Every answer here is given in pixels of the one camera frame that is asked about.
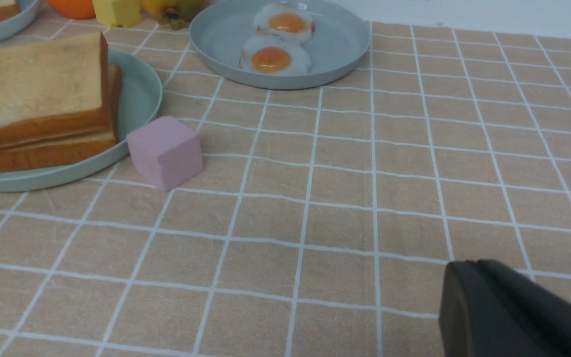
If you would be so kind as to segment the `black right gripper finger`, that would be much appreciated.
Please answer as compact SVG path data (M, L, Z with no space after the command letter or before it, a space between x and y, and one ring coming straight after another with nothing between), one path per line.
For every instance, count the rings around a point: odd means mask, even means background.
M571 357L571 303L496 260L446 265L438 325L447 357Z

